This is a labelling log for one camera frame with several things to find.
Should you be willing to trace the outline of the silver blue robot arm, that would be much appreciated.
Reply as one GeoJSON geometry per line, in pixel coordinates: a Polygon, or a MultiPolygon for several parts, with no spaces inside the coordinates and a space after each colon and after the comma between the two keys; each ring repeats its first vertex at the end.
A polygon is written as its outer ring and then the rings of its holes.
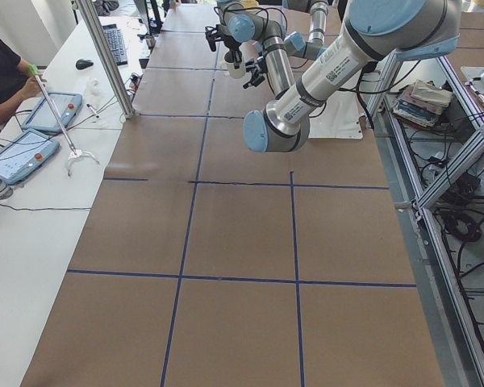
{"type": "Polygon", "coordinates": [[[340,25],[330,1],[243,1],[253,29],[246,23],[244,89],[268,86],[275,98],[307,70],[340,25]]]}
{"type": "Polygon", "coordinates": [[[400,61],[444,56],[457,47],[459,1],[351,1],[339,36],[323,45],[327,1],[285,1],[289,10],[311,17],[309,41],[286,34],[279,22],[262,17],[240,1],[219,1],[219,24],[206,27],[210,49],[228,48],[233,78],[252,74],[250,84],[269,79],[274,100],[244,118],[244,141],[254,152],[292,152],[303,146],[310,115],[347,80],[391,52],[400,61]]]}

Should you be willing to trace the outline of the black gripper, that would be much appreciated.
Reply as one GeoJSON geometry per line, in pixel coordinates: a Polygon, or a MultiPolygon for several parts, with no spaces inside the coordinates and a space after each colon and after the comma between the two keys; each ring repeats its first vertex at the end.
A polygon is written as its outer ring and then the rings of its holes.
{"type": "Polygon", "coordinates": [[[265,75],[263,73],[268,72],[268,67],[265,61],[265,52],[258,51],[257,54],[257,58],[252,58],[245,62],[245,71],[251,73],[251,77],[243,84],[244,89],[258,87],[265,80],[265,75]]]}
{"type": "Polygon", "coordinates": [[[224,45],[228,49],[228,52],[224,55],[225,59],[233,59],[233,66],[235,69],[240,67],[242,63],[242,52],[240,50],[241,43],[233,38],[226,38],[224,45]]]}

